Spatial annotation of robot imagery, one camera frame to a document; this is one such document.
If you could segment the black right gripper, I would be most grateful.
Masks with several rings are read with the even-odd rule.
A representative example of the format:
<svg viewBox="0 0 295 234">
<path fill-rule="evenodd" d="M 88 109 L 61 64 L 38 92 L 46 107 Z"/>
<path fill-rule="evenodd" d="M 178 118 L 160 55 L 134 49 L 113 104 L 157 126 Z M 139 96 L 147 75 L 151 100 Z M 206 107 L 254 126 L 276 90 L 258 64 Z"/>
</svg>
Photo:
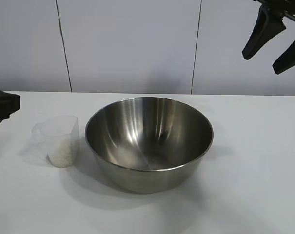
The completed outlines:
<svg viewBox="0 0 295 234">
<path fill-rule="evenodd" d="M 283 17 L 295 22 L 295 0 L 256 0 L 259 8 L 254 29 L 242 50 L 245 60 L 251 59 L 269 40 L 286 29 Z M 276 74 L 295 66 L 295 40 L 273 63 Z"/>
</svg>

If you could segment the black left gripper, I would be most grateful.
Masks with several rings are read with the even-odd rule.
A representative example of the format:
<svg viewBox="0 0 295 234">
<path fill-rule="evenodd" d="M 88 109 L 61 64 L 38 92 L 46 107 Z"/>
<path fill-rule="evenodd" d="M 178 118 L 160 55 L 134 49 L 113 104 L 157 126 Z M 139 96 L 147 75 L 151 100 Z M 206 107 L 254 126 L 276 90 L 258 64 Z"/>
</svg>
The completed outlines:
<svg viewBox="0 0 295 234">
<path fill-rule="evenodd" d="M 20 96 L 0 89 L 0 124 L 20 109 Z"/>
</svg>

